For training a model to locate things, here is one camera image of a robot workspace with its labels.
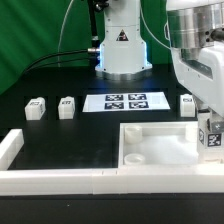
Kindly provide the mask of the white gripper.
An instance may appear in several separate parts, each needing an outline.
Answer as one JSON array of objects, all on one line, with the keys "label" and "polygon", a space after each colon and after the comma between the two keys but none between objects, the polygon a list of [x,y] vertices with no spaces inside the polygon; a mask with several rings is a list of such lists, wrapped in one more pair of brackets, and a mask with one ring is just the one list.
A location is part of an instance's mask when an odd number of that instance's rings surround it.
[{"label": "white gripper", "polygon": [[184,63],[179,49],[172,48],[171,55],[178,82],[212,109],[209,117],[210,131],[223,133],[224,45],[213,45],[199,51],[198,62],[211,69],[212,77]]}]

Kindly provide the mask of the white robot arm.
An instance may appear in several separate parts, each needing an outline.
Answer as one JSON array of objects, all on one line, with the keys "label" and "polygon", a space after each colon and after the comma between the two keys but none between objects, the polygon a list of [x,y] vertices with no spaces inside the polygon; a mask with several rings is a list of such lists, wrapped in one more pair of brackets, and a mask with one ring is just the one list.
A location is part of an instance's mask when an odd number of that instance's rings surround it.
[{"label": "white robot arm", "polygon": [[[93,0],[104,13],[97,75],[131,80],[152,68],[140,35],[140,0]],[[167,39],[177,80],[207,107],[208,130],[224,132],[224,0],[167,0]]]}]

